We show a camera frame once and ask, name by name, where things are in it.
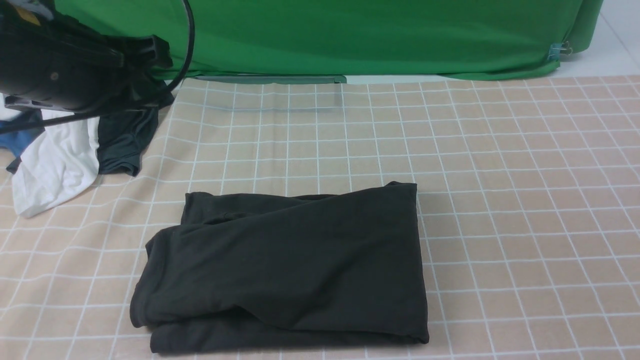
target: yellow label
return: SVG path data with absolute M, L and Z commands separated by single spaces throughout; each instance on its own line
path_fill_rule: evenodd
M 33 15 L 31 12 L 20 8 L 18 6 L 13 6 L 17 11 L 18 11 L 18 15 L 20 15 L 20 17 L 22 17 L 22 20 L 28 21 L 34 25 L 40 26 L 40 21 L 38 20 L 38 18 L 36 17 L 36 15 Z

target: metal clip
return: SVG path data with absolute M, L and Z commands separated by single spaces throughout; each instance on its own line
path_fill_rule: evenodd
M 549 48 L 549 56 L 547 60 L 560 60 L 560 55 L 569 56 L 573 54 L 573 48 L 568 41 L 560 43 L 551 44 L 551 48 Z

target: pile of clothes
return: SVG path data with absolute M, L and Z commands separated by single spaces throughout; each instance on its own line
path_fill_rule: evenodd
M 125 111 L 67 124 L 0 135 L 0 147 L 15 160 L 13 174 L 16 214 L 29 218 L 82 193 L 98 174 L 138 175 L 140 156 L 158 127 L 159 108 Z M 69 113 L 52 110 L 15 111 L 4 107 L 0 94 L 0 127 L 8 123 L 43 122 Z
M 427 343 L 416 194 L 189 193 L 147 243 L 131 322 L 161 354 Z

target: black garment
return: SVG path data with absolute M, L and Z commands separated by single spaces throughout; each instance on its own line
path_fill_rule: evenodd
M 147 243 L 131 322 L 164 354 L 427 343 L 416 193 L 187 194 Z
M 15 173 L 18 172 L 18 168 L 20 167 L 21 163 L 22 158 L 15 158 L 9 165 L 6 166 L 6 170 L 15 175 Z
M 141 168 L 140 156 L 149 146 L 158 127 L 159 108 L 172 102 L 173 96 L 169 95 L 159 107 L 101 117 L 98 123 L 98 173 L 123 172 L 137 176 Z

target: blue cloth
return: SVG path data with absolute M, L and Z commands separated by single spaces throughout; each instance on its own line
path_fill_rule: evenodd
M 7 126 L 8 124 L 21 124 L 26 122 L 39 122 L 42 123 L 42 112 L 40 110 L 25 111 L 20 115 L 17 115 L 11 121 L 0 121 L 0 128 Z M 0 135 L 0 148 L 9 149 L 16 157 L 16 160 L 12 162 L 7 168 L 7 171 L 15 173 L 17 165 L 20 163 L 20 155 L 24 152 L 24 149 L 29 146 L 35 138 L 40 136 L 44 132 L 44 127 L 38 127 L 36 129 L 29 129 L 18 131 L 16 133 L 8 133 Z

